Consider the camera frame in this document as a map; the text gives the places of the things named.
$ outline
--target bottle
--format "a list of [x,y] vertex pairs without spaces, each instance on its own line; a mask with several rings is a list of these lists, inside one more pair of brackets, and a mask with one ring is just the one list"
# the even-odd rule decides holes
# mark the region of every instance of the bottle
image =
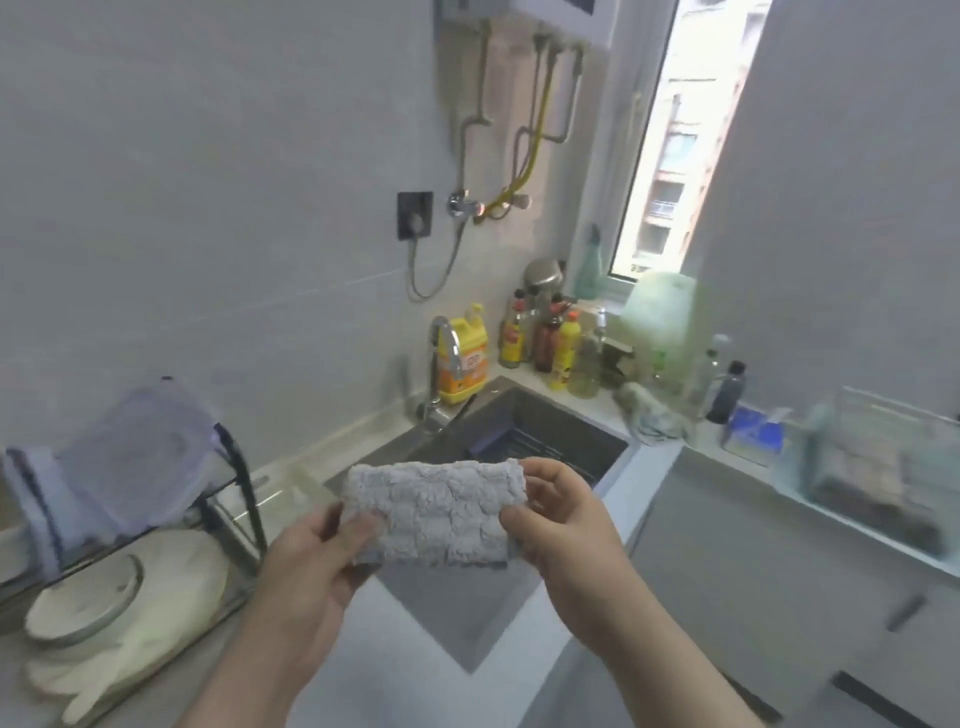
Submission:
[[570,372],[580,349],[583,331],[580,328],[580,311],[566,314],[566,321],[560,326],[557,335],[557,348],[553,354],[553,371],[550,373],[550,389],[566,389],[570,383]]
[[723,377],[723,370],[720,368],[720,350],[729,343],[729,336],[722,333],[716,334],[709,349],[693,362],[681,393],[682,402],[693,414],[699,415],[704,411],[710,385],[715,379]]
[[573,283],[573,295],[578,299],[592,301],[600,296],[600,283],[603,281],[603,253],[600,250],[600,228],[590,223],[590,235],[587,241],[587,255],[580,266],[580,272]]
[[540,297],[540,287],[531,285],[527,288],[527,305],[523,312],[523,361],[533,361],[534,358],[534,338],[537,334],[537,326],[540,324],[540,309],[537,300]]
[[591,400],[600,392],[603,347],[607,339],[607,312],[597,311],[597,323],[580,341],[580,350],[573,360],[567,391],[581,400]]
[[456,404],[476,394],[487,383],[487,345],[489,342],[487,328],[483,323],[483,306],[473,303],[467,317],[453,319],[450,326],[457,333],[460,343],[460,361],[464,371],[463,377],[454,379],[450,373],[450,359],[446,351],[446,343],[441,338],[437,346],[437,356],[440,365],[440,396],[447,404]]
[[534,341],[534,369],[538,372],[553,371],[553,353],[557,347],[557,332],[564,322],[564,297],[559,293],[550,304],[549,312],[537,327]]
[[725,425],[730,421],[733,410],[743,396],[743,390],[747,386],[747,378],[744,373],[747,371],[747,365],[742,361],[732,361],[727,375],[723,377],[720,388],[713,402],[709,405],[707,421],[715,425]]
[[503,322],[503,343],[500,346],[500,365],[516,369],[523,360],[523,289],[518,288],[510,316]]

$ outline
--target left hand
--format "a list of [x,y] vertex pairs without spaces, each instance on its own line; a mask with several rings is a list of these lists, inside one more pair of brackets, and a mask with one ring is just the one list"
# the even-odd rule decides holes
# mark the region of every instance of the left hand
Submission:
[[295,696],[330,654],[344,612],[372,569],[352,566],[377,535],[370,513],[340,523],[343,503],[289,525],[273,542],[260,570],[238,641],[270,650]]

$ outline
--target window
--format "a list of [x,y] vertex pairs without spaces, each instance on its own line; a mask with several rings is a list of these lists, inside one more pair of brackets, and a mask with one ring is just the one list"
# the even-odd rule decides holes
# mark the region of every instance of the window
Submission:
[[619,173],[629,194],[621,192],[626,204],[611,220],[619,224],[614,277],[679,271],[689,242],[696,244],[692,233],[769,8],[770,0],[678,2],[656,90],[643,108],[642,140],[638,133],[621,169],[633,167]]
[[664,172],[683,172],[690,162],[690,153],[697,143],[692,133],[669,133],[663,143],[660,169]]

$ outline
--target stainless steel sink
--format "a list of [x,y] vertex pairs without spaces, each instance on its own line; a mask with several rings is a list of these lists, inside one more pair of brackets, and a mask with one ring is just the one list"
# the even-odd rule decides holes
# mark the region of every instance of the stainless steel sink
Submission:
[[[414,427],[359,462],[501,462],[531,455],[563,460],[601,493],[630,456],[631,445],[506,377],[490,382],[469,412],[439,435]],[[339,495],[347,470],[326,487]],[[474,672],[536,589],[526,563],[502,570],[394,564],[378,577],[422,627]]]

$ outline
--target hand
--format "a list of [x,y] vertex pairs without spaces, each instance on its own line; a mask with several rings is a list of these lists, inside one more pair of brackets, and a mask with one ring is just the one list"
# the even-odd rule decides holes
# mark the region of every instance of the hand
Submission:
[[582,477],[546,458],[527,458],[520,465],[528,506],[504,508],[500,522],[540,572],[560,619],[603,657],[639,576],[606,507]]
[[340,523],[337,503],[288,526],[273,542],[238,641],[273,650],[296,695],[324,663],[344,612],[372,570],[351,566],[380,528],[369,513]]

